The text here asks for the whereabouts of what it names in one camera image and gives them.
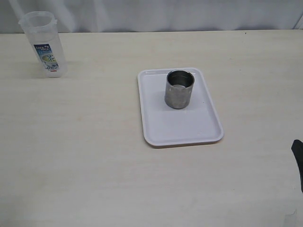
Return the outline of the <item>stainless steel cup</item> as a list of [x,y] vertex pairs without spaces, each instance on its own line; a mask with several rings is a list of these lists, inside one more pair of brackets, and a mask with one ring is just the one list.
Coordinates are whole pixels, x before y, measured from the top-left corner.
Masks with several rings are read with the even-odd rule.
[[173,70],[166,76],[164,100],[173,109],[183,109],[190,103],[195,78],[185,70]]

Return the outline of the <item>clear plastic water pitcher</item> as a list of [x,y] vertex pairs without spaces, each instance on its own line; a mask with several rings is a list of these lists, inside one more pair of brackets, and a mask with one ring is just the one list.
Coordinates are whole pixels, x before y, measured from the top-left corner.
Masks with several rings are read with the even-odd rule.
[[59,78],[67,72],[57,19],[48,11],[33,11],[25,14],[19,24],[28,38],[48,78]]

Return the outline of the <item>white rectangular plastic tray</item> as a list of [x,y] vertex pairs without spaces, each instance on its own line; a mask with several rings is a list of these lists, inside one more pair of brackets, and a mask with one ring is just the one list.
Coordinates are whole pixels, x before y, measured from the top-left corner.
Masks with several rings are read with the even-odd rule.
[[154,147],[215,143],[224,136],[202,72],[183,70],[195,79],[190,103],[183,109],[173,109],[164,101],[171,69],[143,70],[137,76],[143,136]]

